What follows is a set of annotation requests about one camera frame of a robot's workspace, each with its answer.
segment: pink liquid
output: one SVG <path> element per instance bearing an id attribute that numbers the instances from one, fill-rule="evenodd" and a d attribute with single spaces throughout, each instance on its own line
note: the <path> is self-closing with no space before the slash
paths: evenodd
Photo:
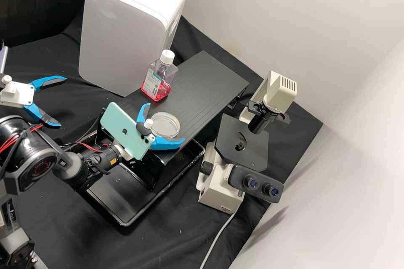
<path id="1" fill-rule="evenodd" d="M 156 102 L 158 102 L 162 98 L 166 97 L 171 91 L 171 85 L 167 84 L 163 80 L 163 81 L 161 81 L 161 84 L 160 84 L 159 89 L 157 91 L 156 97 L 153 97 L 153 96 L 149 95 L 145 90 L 143 90 L 143 85 L 144 85 L 144 82 L 143 82 L 142 87 L 141 87 L 142 92 L 144 92 L 146 95 L 148 95 L 151 99 L 153 99 Z"/>

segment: petri dish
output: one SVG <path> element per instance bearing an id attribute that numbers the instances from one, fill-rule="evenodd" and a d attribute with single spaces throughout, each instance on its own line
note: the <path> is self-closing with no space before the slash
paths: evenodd
<path id="1" fill-rule="evenodd" d="M 170 113 L 158 112 L 151 118 L 153 120 L 151 131 L 156 136 L 172 138 L 180 132 L 179 120 Z"/>

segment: white power cord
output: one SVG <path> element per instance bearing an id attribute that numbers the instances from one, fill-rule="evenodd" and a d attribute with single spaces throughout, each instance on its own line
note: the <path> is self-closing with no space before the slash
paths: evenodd
<path id="1" fill-rule="evenodd" d="M 218 241 L 219 236 L 221 235 L 223 230 L 226 228 L 226 226 L 230 223 L 230 221 L 234 218 L 234 216 L 236 215 L 236 212 L 237 212 L 237 210 L 239 210 L 239 208 L 240 208 L 240 205 L 236 208 L 236 210 L 233 212 L 233 214 L 229 217 L 229 219 L 226 221 L 226 223 L 224 223 L 222 228 L 217 233 L 217 235 L 216 235 L 215 239 L 213 240 L 212 245 L 210 245 L 210 248 L 207 251 L 207 254 L 206 254 L 205 258 L 203 259 L 203 262 L 202 262 L 201 266 L 199 267 L 199 269 L 203 269 L 203 266 L 205 266 L 205 263 L 206 263 L 207 259 L 209 258 L 209 255 L 212 252 L 213 247 L 215 246 L 216 242 Z"/>

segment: white wall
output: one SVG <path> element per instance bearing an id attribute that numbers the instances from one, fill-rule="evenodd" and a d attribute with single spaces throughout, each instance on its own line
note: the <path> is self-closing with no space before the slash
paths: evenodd
<path id="1" fill-rule="evenodd" d="M 404 268 L 404 41 L 319 134 L 231 269 Z"/>
<path id="2" fill-rule="evenodd" d="M 184 16 L 322 121 L 404 37 L 404 0 L 187 0 Z"/>

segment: black tablecloth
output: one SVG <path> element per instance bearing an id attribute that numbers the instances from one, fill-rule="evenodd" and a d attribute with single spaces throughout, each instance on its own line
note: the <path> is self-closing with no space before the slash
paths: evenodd
<path id="1" fill-rule="evenodd" d="M 177 54 L 177 63 L 201 50 L 207 51 L 250 82 L 247 93 L 253 92 L 262 80 L 184 19 L 172 49 Z M 68 77 L 62 86 L 41 91 L 34 99 L 62 123 L 59 130 L 46 130 L 54 138 L 79 137 L 85 131 L 80 125 L 95 118 L 102 106 L 120 99 L 83 81 L 77 72 L 78 58 L 79 45 L 63 34 L 9 51 L 6 72 L 16 81 L 29 82 L 52 74 Z M 241 109 L 242 105 L 238 105 L 234 111 L 225 112 L 235 116 Z M 0 110 L 0 116 L 16 113 L 25 116 L 13 108 Z M 289 114 L 290 127 L 269 130 L 270 169 L 266 173 L 283 182 L 321 127 L 320 121 L 295 103 Z M 219 122 L 220 115 L 204 128 L 197 140 L 204 144 L 213 139 Z M 108 216 L 101 215 L 68 185 L 49 174 L 16 198 L 21 223 L 50 268 L 198 268 L 228 218 L 227 214 L 197 202 L 198 168 L 199 163 L 143 218 L 126 229 L 117 227 Z M 246 196 L 217 242 L 206 268 L 227 268 L 267 207 L 267 203 Z"/>

